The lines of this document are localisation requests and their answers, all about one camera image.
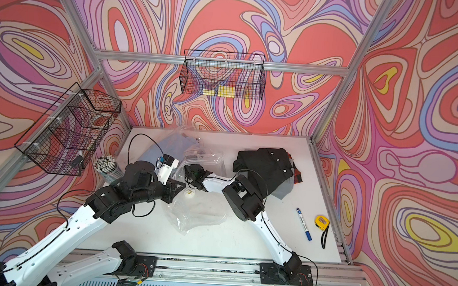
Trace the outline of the clear plastic vacuum bag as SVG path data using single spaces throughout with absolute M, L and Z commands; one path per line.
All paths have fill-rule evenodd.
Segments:
M 219 142 L 214 133 L 180 128 L 167 129 L 157 139 L 158 145 L 147 148 L 141 160 L 156 160 L 162 154 L 177 159 L 170 177 L 184 184 L 183 191 L 166 206 L 169 223 L 183 235 L 197 227 L 223 224 L 230 209 L 222 189 L 233 182 L 233 174 L 226 169 L 228 145 Z

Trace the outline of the black button shirt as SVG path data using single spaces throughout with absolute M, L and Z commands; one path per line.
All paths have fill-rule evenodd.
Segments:
M 271 195 L 285 180 L 294 177 L 288 152 L 283 148 L 239 151 L 232 170 L 246 173 L 263 197 Z

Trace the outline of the grey button shirt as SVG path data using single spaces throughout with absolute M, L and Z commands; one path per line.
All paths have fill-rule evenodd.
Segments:
M 289 179 L 285 180 L 282 184 L 280 184 L 271 195 L 275 196 L 276 198 L 282 200 L 285 198 L 289 193 L 292 192 L 294 187 L 294 178 L 290 177 Z

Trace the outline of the red black plaid shirt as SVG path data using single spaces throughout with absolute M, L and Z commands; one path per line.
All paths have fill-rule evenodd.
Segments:
M 296 167 L 296 164 L 294 162 L 294 159 L 291 154 L 289 155 L 290 163 L 292 165 L 292 170 L 293 170 L 293 175 L 294 175 L 294 184 L 299 184 L 303 182 L 301 172 L 298 170 Z

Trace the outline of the light blue shirt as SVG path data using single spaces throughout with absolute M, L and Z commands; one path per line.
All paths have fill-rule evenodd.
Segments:
M 140 156 L 140 159 L 155 163 L 160 156 L 167 154 L 180 161 L 184 158 L 186 150 L 196 145 L 198 141 L 196 138 L 187 136 L 184 133 L 172 133 L 157 143 L 158 146 L 153 143 L 151 147 Z

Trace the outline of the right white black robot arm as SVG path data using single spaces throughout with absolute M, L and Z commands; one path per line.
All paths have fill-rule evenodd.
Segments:
M 184 177 L 197 190 L 223 194 L 238 219 L 248 222 L 260 234 L 280 277 L 290 280 L 299 275 L 303 262 L 283 241 L 269 219 L 265 211 L 266 193 L 261 193 L 243 174 L 221 177 L 197 164 L 185 166 Z

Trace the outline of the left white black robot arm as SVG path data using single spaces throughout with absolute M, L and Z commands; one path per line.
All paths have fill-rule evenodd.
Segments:
M 122 178 L 99 188 L 76 212 L 33 247 L 0 261 L 0 286 L 76 286 L 104 274 L 125 275 L 142 281 L 151 276 L 138 262 L 135 250 L 117 241 L 97 256 L 59 266 L 59 262 L 93 234 L 132 212 L 139 203 L 162 200 L 171 204 L 186 187 L 171 172 L 147 161 L 126 167 Z

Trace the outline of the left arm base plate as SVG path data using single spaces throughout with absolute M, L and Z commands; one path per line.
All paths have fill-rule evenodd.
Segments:
M 109 268 L 107 275 L 129 276 L 140 279 L 153 277 L 157 256 L 119 256 L 120 264 L 114 269 Z

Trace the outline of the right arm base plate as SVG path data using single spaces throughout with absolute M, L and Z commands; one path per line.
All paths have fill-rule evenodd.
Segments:
M 260 263 L 259 269 L 255 273 L 259 275 L 260 282 L 266 285 L 314 286 L 310 268 L 308 265 L 301 265 L 287 272 L 284 266 L 266 262 Z

